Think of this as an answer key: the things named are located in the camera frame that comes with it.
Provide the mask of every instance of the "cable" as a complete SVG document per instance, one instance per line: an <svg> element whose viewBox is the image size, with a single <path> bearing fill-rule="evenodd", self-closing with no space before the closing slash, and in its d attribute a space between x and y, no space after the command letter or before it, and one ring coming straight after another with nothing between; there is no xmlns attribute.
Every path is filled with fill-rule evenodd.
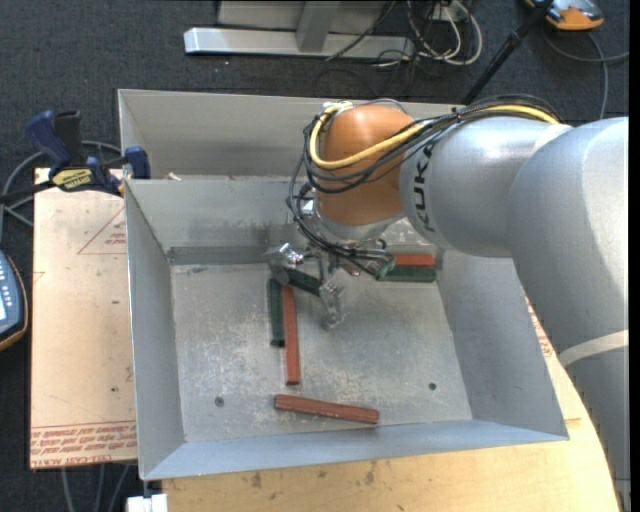
<svg viewBox="0 0 640 512"><path fill-rule="evenodd" d="M102 489L104 488L104 474L106 464L100 465L100 477L98 479L98 492L96 492L96 501L93 506L93 512L100 512L100 505L102 503Z"/></svg>
<svg viewBox="0 0 640 512"><path fill-rule="evenodd" d="M376 21L374 21L373 24L367 30L365 30L362 34L360 34L358 37L356 37L351 43L349 43L347 46L345 46L342 50L334 53L330 57L327 57L325 59L325 62L331 61L333 59L337 59L338 57L342 57L349 50L355 48L358 44L360 44L360 42L365 37L367 37L369 34L371 34L376 29L376 27L378 25L380 25L380 23L382 23L382 21L389 15L389 13L391 12L391 9L393 9L394 5L395 5L395 1L387 2L385 7L380 12L380 15L378 16Z"/></svg>
<svg viewBox="0 0 640 512"><path fill-rule="evenodd" d="M67 478L67 468L62 468L60 470L60 476L62 477L62 489L64 490L64 499L67 503L67 510L69 512L75 512L76 509L73 506L73 498L71 497L71 492L69 491L69 479Z"/></svg>
<svg viewBox="0 0 640 512"><path fill-rule="evenodd" d="M523 115L527 115L529 117L534 117L537 118L541 121L547 122L547 123L553 123L556 124L559 122L559 120L557 119L557 117L553 114L549 114L548 112L542 110L540 107L535 106L535 105L526 105L526 104L518 104L518 103L498 103L495 104L495 102L484 102L481 103L479 105L483 105L481 108L483 110L486 111L490 111L490 112L500 112L500 113L504 113L504 112L515 112L515 113L519 113L519 114L523 114ZM310 160L313 162L313 164L320 168L320 169L324 169L324 170L336 170L336 169L341 169L344 167L349 167L351 165L354 165L358 162L361 162L373 155L375 155L378 152L381 151L386 151L386 150L390 150L390 149L394 149L397 148L398 146L408 142L409 140L411 140L414 136L416 136L417 134L419 134L420 132L422 132L423 130L427 129L427 128L431 128L431 124L429 122L429 120L416 120L412 123L410 123L409 125L405 126L402 130L400 130L397 134L383 140L382 142L379 142L367 149L364 149L358 153L356 153L355 155L351 155L349 157L346 158L342 158L340 160L334 160L334 161L326 161L323 160L322 158L320 158L318 156L317 153L317 143L318 143L318 136L320 133L320 130L325 127L327 125L327 123L337 114L339 114L340 112L342 112L343 110L346 109L350 109L353 108L353 105L350 103L345 103L345 102L341 102L341 103L333 103L330 104L329 106L327 106L317 117L316 119L312 122L311 126L311 134L309 136L309 142L308 142L308 152L309 152L309 158ZM461 115L462 112L465 112L465 110L463 109L462 111L460 111L458 113L458 116ZM344 179L348 179L348 178L355 178L358 176L363 175L364 172L362 170L360 171L356 171L355 173L352 173L350 175L346 175L346 176L341 176L339 180L344 180Z"/></svg>
<svg viewBox="0 0 640 512"><path fill-rule="evenodd" d="M109 508L107 509L107 512L113 512L113 508L116 506L116 502L118 501L118 498L120 497L120 489L122 488L122 484L124 483L124 479L127 477L127 473L129 473L129 469L131 469L131 466L128 465L128 464L125 465L125 468L122 471L122 474L120 475L120 479L118 480L116 488L113 491L113 495L111 497L111 501L109 502Z"/></svg>
<svg viewBox="0 0 640 512"><path fill-rule="evenodd" d="M451 6L441 6L440 12L441 13L444 12L445 16L448 18L448 24L453 30L453 33L456 37L456 47L453 50L448 49L444 52L437 52L425 40L424 27L422 31L418 30L418 27L416 26L415 21L413 19L414 13L413 13L412 2L410 0L407 0L406 4L407 4L407 17L409 20L409 25L411 26L413 33L417 38L417 41L421 43L422 47L425 50L427 50L426 53L423 51L419 51L418 52L419 56L436 60L436 61L441 61L446 64L451 64L454 66L467 66L469 64L474 63L476 60L478 60L478 58L482 53L482 47L483 47L482 30L480 29L480 25L478 24L478 21L476 20L475 16L473 16L473 14L471 14L469 10L460 1L454 0L451 3L451 6L455 6L457 9L460 9L466 15L466 19L471 22L472 33L475 34L475 38L477 40L475 53L471 57L467 57L464 60L455 59L455 57L460 53L462 49L463 38L460 34L460 30L458 29L457 24L454 22L453 18L451 17L451 13L450 13ZM427 27L427 32L428 32L428 30L431 27L431 21L433 20L433 7L431 8L431 11L427 15L427 17L423 19L425 24L427 20L429 20L429 25Z"/></svg>
<svg viewBox="0 0 640 512"><path fill-rule="evenodd" d="M544 30L542 32L542 37L552 50L562 55L563 57L566 57L568 59L575 60L578 62L600 64L602 66L602 101L600 103L600 111L598 114L598 119L604 119L604 114L607 110L607 101L609 98L609 66L608 64L610 62L627 59L629 57L629 52L620 53L618 55L613 55L611 57L605 57L602 51L602 48L600 48L600 45L598 44L598 42L594 39L594 37L591 34L587 34L589 41L591 42L593 47L596 49L596 52L598 52L599 57L597 59L580 57L578 55L567 53L561 50L560 48L558 48L555 44L551 42L551 39L549 39L549 36L546 34Z"/></svg>
<svg viewBox="0 0 640 512"><path fill-rule="evenodd" d="M457 124L473 121L489 116L518 116L528 119L542 120L547 123L559 123L559 117L546 103L528 96L503 96L478 101L458 111L452 111L435 118L416 119L397 133L391 135L381 143L367 148L356 155L334 162L325 162L317 157L315 146L319 131L334 116L342 111L353 108L350 103L339 102L326 105L303 130L304 145L302 154L296 164L289 182L287 206L291 210L294 222L301 233L307 238L311 246L325 251L338 259L346 259L364 272L378 277L383 275L393 265L394 257L382 249L360 249L357 245L348 243L340 245L329 242L320 232L307 225L302 213L302 201L307 199L307 193L315 190L327 194L339 194L354 189L364 183L375 182L388 173L397 170L407 159L427 145L437 143L440 136ZM365 169L336 175L334 170L349 167L353 163L362 161L372 152L382 151L385 154ZM374 177L374 173L383 166L395 161L390 168ZM302 185L296 195L295 187L302 167L306 167L307 182ZM338 187L327 187L322 182L340 182Z"/></svg>
<svg viewBox="0 0 640 512"><path fill-rule="evenodd" d="M117 146L114 146L112 144L108 144L105 142L98 142L98 141L94 141L94 140L85 140L82 141L82 145L86 146L86 147L91 147L91 148L96 148L100 154L102 154L102 150L103 149L108 149L110 151L113 151L115 153L122 153L120 148ZM40 159L44 159L46 158L47 155L45 153L42 152L37 152L32 154L31 156L27 157L26 159L24 159L22 162L20 162L20 164L18 164L18 166L9 174L9 176L7 177L7 180L5 181L3 187L2 187L2 196L0 197L0 199L5 199L6 197L9 196L9 190L11 189L11 186L13 185L14 180L23 172L25 171L31 171L32 170L32 166L35 162L37 162ZM51 185L45 185L43 184L42 186L34 186L33 187L33 191L32 192L38 192L41 189L45 189L45 188L50 188ZM5 202L0 202L0 245L2 244L2 240L3 240L3 235L4 235L4 217L5 214L9 214L11 216L13 216L14 218L16 218L18 221L22 222L23 224L26 224L27 226L33 227L33 223L28 220L26 217L24 217L23 215L20 215L19 213L17 213L14 209L18 208L19 206L22 206L26 203L28 203L29 201L31 201L32 198L31 197L27 197L27 198L23 198L20 199L19 201L17 201L14 204L11 205L6 205Z"/></svg>
<svg viewBox="0 0 640 512"><path fill-rule="evenodd" d="M591 34L588 34L588 36L589 36L590 39L593 40L593 36ZM607 62L614 62L614 61L617 61L617 60L624 60L624 59L627 59L629 57L629 52L620 53L618 55L612 55L611 57L605 57L602 54L602 52L599 52L600 53L600 57L597 58L597 59L588 58L588 57L580 57L579 55L573 55L571 53L565 52L564 50L561 50L558 46L556 46L551 41L551 39L549 39L549 36L547 35L547 33L545 31L542 32L542 37L545 40L545 42L549 45L549 47L551 49L553 49L555 52L559 53L563 57L567 57L568 59L572 59L572 60L577 60L579 62L591 62L591 63L594 63L594 64L598 64L598 63L601 63L601 62L607 63Z"/></svg>

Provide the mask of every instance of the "red wooden block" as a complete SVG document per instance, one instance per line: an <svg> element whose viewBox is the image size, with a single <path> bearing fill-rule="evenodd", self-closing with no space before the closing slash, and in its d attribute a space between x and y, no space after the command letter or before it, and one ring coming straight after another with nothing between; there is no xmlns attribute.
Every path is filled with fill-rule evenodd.
<svg viewBox="0 0 640 512"><path fill-rule="evenodd" d="M436 260L433 254L394 254L398 267L433 267Z"/></svg>
<svg viewBox="0 0 640 512"><path fill-rule="evenodd" d="M300 351L298 348L298 320L296 302L291 286L282 287L282 315L287 386L300 384Z"/></svg>
<svg viewBox="0 0 640 512"><path fill-rule="evenodd" d="M273 406L282 411L303 412L314 416L326 416L360 423L375 424L380 418L380 413L375 409L324 402L301 396L276 395Z"/></svg>

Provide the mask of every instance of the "black cable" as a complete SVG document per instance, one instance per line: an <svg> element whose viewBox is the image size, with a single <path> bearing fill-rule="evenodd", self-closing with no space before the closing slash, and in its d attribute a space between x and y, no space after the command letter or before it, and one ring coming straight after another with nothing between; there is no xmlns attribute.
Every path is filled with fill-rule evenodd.
<svg viewBox="0 0 640 512"><path fill-rule="evenodd" d="M420 131L414 134L411 138L399 144L397 147L393 148L392 150L389 150L380 159L378 159L373 164L367 166L366 168L359 169L357 171L353 171L347 174L335 175L334 171L338 170L339 168L323 169L322 166L319 166L311 161L311 158L309 155L310 133L315 123L318 122L317 119L314 119L314 121L312 121L312 123L309 124L303 132L304 140L305 140L304 150L303 150L303 160L307 168L307 178L309 182L312 184L312 186L317 190L320 190L321 192L324 192L327 194L338 194L338 193L347 192L363 183L371 182L372 181L371 176L373 175L373 173L375 173L383 165L387 164L388 162L395 159L396 157L404 154L406 151L408 151L415 145L422 143L425 139L433 138L440 131L442 131L446 127L456 122L460 122L462 120L475 119L478 116L484 117L484 116L491 116L491 115L493 116L514 115L519 117L532 117L533 119L537 119L536 116L528 115L524 112L513 113L513 112L505 112L505 111L486 110L489 107L499 106L504 103L536 108L537 110L552 116L554 119L560 122L559 116L553 111L553 109L551 109L548 106L548 104L546 104L543 101L537 100L535 97L520 96L520 95L504 95L499 97L486 98L486 99L477 101L468 107L460 109L455 113L445 114L443 116L440 116L434 119L417 119L413 121L409 125L399 130L393 136L405 132L407 129L411 128L416 123L426 122L426 124L421 128ZM327 124L329 121L330 121L330 118L325 120L323 124ZM351 167L351 165L344 165L342 168L345 168L345 167ZM343 186L327 187L322 185L318 180L322 180L326 182L340 182L340 183L343 183Z"/></svg>
<svg viewBox="0 0 640 512"><path fill-rule="evenodd" d="M589 39L592 40L592 42L594 42L593 40L593 36L591 34L587 34ZM578 62L591 62L593 64L599 64L599 63L608 63L608 62L615 62L617 60L624 60L629 58L629 52L624 52L624 53L620 53L618 55L612 55L610 57L605 57L601 51L599 51L598 53L600 54L600 57L597 59L593 59L593 58L589 58L589 57L581 57L579 55L573 55L571 53L567 53L564 50L561 50L558 46L556 46L551 39L549 39L548 34L543 30L542 31L542 37L545 40L545 42L547 43L547 45L549 45L549 47L554 50L555 52L559 53L560 55L562 55L563 57L566 57L568 59L571 60L577 60Z"/></svg>
<svg viewBox="0 0 640 512"><path fill-rule="evenodd" d="M532 107L550 115L556 119L556 121L560 123L562 122L562 118L548 101L531 94L495 94L492 96L486 96L474 101L471 105L460 109L460 111L469 111L470 109L478 110L481 108L500 106L505 103L520 105L523 107Z"/></svg>
<svg viewBox="0 0 640 512"><path fill-rule="evenodd" d="M589 41L595 48L596 52L598 52L598 58L594 59L594 58L588 58L588 57L581 57L579 55L573 55L571 53L567 53L561 50L560 48L558 48L555 44L551 42L551 39L549 39L549 36L544 30L542 31L542 37L552 50L557 52L559 55L566 57L567 59L575 60L578 62L584 62L588 64L600 64L602 66L602 101L600 103L600 111L598 114L598 119L604 119L604 114L607 109L607 101L609 98L609 66L608 64L610 62L616 62L619 60L627 59L629 57L629 52L624 52L618 55L613 55L611 57L606 57L602 51L602 48L600 48L600 45L594 39L594 37L591 34L587 34Z"/></svg>
<svg viewBox="0 0 640 512"><path fill-rule="evenodd" d="M311 184L305 183L302 186L302 189L298 193L297 196L294 196L294 189L297 177L300 173L300 169L303 165L304 155L301 155L296 168L294 170L293 176L289 183L289 197L287 199L287 205L289 206L291 212L294 216L294 221L296 222L298 228L303 232L304 236L311 241L314 245L319 247L320 249L328 252L329 254L333 254L338 258L343 258L349 260L351 263L356 265L358 268L363 270L364 272L375 276L376 273L370 270L365 265L361 264L358 259L368 259L368 260L384 260L385 262L392 262L393 256L385 251L368 251L368 250L360 250L360 249L352 249L343 247L340 245L332 244L331 242L323 239L319 235L313 233L311 229L306 225L303 215L300 213L300 202L302 197L306 194L308 190L311 188Z"/></svg>
<svg viewBox="0 0 640 512"><path fill-rule="evenodd" d="M485 85L491 80L493 75L500 69L500 67L509 58L509 55L522 43L527 34L531 31L533 26L540 21L551 7L553 0L542 0L541 4L536 4L533 12L527 17L525 22L516 30L509 34L509 37L504 42L498 53L494 55L491 62L484 70L478 81L471 87L471 90L463 98L463 104L469 104L480 94Z"/></svg>
<svg viewBox="0 0 640 512"><path fill-rule="evenodd" d="M97 141L93 141L93 140L85 140L85 141L82 141L82 145L83 146L97 148L100 153L102 153L102 149L103 148L104 149L108 149L108 150L113 151L113 152L116 152L116 153L121 153L121 150L120 150L119 147L114 146L112 144L105 143L105 142L97 142ZM5 183L4 183L3 187L2 187L2 195L0 196L0 244L2 244L2 239L3 239L3 235L4 235L4 217L5 217L5 214L8 213L10 215L13 215L14 217L16 217L21 222L23 222L23 223L25 223L27 225L33 226L33 223L31 223L30 221L27 221L27 219L25 219L24 217L22 217L21 215L19 215L16 212L13 211L14 208L17 208L18 206L21 206L21 205L25 204L26 202L30 201L31 200L30 198L23 199L21 201L18 201L16 204L13 204L13 205L10 205L10 206L7 206L7 203L11 202L13 200L13 198L15 198L15 197L24 197L24 195L33 194L34 192L39 192L40 190L44 190L46 188L50 188L51 185L47 186L47 185L43 184L42 187L40 187L40 185L35 185L31 189L23 189L21 191L15 192L14 193L15 195L9 195L9 190L10 190L11 186L13 185L14 180L18 177L18 175L20 175L21 173L23 173L25 171L31 171L32 170L32 166L35 164L35 162L37 162L40 159L44 159L45 157L47 157L47 155L45 153L42 153L42 152L37 152L37 153L32 154L31 156L27 157L25 160L20 162L20 164L18 164L18 166L7 177L7 180L5 181Z"/></svg>
<svg viewBox="0 0 640 512"><path fill-rule="evenodd" d="M390 53L390 52L396 52L399 53L401 55L400 60L398 61L398 63L394 66L393 68L393 72L391 73L391 77L386 81L386 83L384 84L384 87L382 89L383 93L386 94L387 91L389 90L389 88L391 87L391 85L396 81L396 79L398 78L398 74L400 72L401 66L402 66L402 56L406 55L406 47L407 47L407 43L408 43L408 39L405 38L405 42L404 42L404 46L402 47L402 50L385 50L384 52L381 52L378 57L380 58L380 56L386 54L386 53Z"/></svg>
<svg viewBox="0 0 640 512"><path fill-rule="evenodd" d="M104 475L105 475L106 467L107 467L106 464L100 464L98 491L96 492L96 501L93 505L93 512L100 512L100 505L102 503L102 489L104 488Z"/></svg>
<svg viewBox="0 0 640 512"><path fill-rule="evenodd" d="M111 497L111 501L109 502L109 508L107 509L107 512L113 512L113 509L116 506L116 502L118 501L118 498L120 497L120 490L122 489L122 484L124 483L124 480L127 477L127 473L129 473L130 469L131 469L131 466L129 464L125 465L125 468L122 471L122 474L120 475L120 479L118 480L118 483L116 484L116 488L113 491L113 495Z"/></svg>
<svg viewBox="0 0 640 512"><path fill-rule="evenodd" d="M431 31L431 28L433 27L434 11L435 11L435 2L431 3L429 11L424 16L417 15L415 13L415 11L413 10L413 4L407 4L407 16L409 16L410 18L412 16L416 16L420 19L420 21L422 21L422 27L420 28L419 33L416 34L414 32L413 38L417 39L420 43L422 43L421 48L426 50L429 53L429 55L431 56L430 58L432 58L433 60L443 61L444 57L442 55L438 55L433 50L433 43L429 44L427 43L427 40L426 40L427 34L429 34L429 32ZM418 46L419 45L414 42L414 47L416 48L416 54L420 53L420 51L418 51Z"/></svg>
<svg viewBox="0 0 640 512"><path fill-rule="evenodd" d="M391 12L391 9L393 9L394 5L395 5L394 1L387 2L385 4L385 6L382 8L382 11L380 12L380 15L378 16L378 18L373 22L373 24L367 30L365 30L362 34L360 34L358 37L356 37L356 39L354 39L351 43L349 43L347 46L345 46L342 50L334 53L330 57L327 57L325 59L325 61L328 62L328 61L331 61L333 59L337 59L339 57L342 57L349 50L351 50L351 49L355 48L357 45L359 45L362 42L362 40L365 37L367 37L369 34L371 34L376 29L376 27L378 25L380 25L380 23L382 23L382 21L389 15L389 13Z"/></svg>
<svg viewBox="0 0 640 512"><path fill-rule="evenodd" d="M421 42L424 42L424 39L422 39L422 35L426 34L427 32L429 32L431 25L432 25L432 15L433 15L433 11L435 9L435 3L432 2L429 11L427 12L426 16L424 18L422 18L422 28L421 28L421 33L420 33L420 39ZM411 16L411 6L410 4L407 4L407 10L408 10L408 16ZM416 73L416 69L419 69L419 64L418 62L420 61L420 50L418 48L418 44L416 44L416 42L414 41L414 37L415 34L413 33L411 26L407 29L407 33L405 35L405 46L403 48L403 52L406 50L407 47L407 43L411 40L413 42L413 53L409 56L409 65L407 66L407 75L408 75L408 80L405 84L405 87L401 93L402 97L406 97L409 95L409 92L411 91L411 88L413 87L413 82L415 79L415 73Z"/></svg>

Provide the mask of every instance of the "black carpet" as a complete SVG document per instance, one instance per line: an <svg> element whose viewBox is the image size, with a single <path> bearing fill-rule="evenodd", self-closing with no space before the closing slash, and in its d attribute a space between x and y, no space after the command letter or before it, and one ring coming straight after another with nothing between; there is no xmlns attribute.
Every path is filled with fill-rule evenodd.
<svg viewBox="0 0 640 512"><path fill-rule="evenodd" d="M529 15L521 0L474 3L484 34L476 63L456 68L426 63L413 74L403 68L394 75L350 60L187 57L183 33L213 24L214 2L209 1L0 0L0 185L33 153L24 128L40 111L80 110L85 139L118 144L119 88L461 102L510 32ZM593 31L593 39L607 56L627 51L629 0L599 3L606 21ZM396 2L377 31L404 34L404 13L404 2ZM570 124L596 120L603 98L601 65L560 56L545 43L543 32L549 29L542 24L532 30L479 97L526 93L550 102ZM548 35L568 52L598 57L584 34ZM610 63L604 117L628 115L628 86L628 59ZM23 176L16 188L28 184ZM31 215L28 205L23 213ZM27 226L6 219L2 249L27 278L32 240ZM0 353L0 511L63 511L59 471L28 469L29 346L26 336ZM103 507L121 472L122 466L107 467ZM135 473L129 471L124 480L123 499L142 492ZM93 509L98 475L92 467L69 471L76 510Z"/></svg>

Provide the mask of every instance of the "wooden block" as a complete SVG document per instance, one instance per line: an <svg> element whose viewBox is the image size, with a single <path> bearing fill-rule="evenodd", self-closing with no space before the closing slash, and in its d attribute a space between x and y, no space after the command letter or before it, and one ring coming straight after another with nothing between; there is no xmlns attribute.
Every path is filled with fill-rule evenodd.
<svg viewBox="0 0 640 512"><path fill-rule="evenodd" d="M287 386L300 384L300 350L298 348L298 320L296 302L291 286L282 287L282 313L284 316L284 350Z"/></svg>
<svg viewBox="0 0 640 512"><path fill-rule="evenodd" d="M436 260L433 254L394 254L398 267L433 267Z"/></svg>
<svg viewBox="0 0 640 512"><path fill-rule="evenodd" d="M275 279L267 283L269 319L271 321L271 345L284 347L284 325L282 314L282 286Z"/></svg>
<svg viewBox="0 0 640 512"><path fill-rule="evenodd" d="M301 396L276 395L273 406L282 411L303 412L314 416L326 416L359 423L375 424L380 418L380 413L375 409L323 402Z"/></svg>

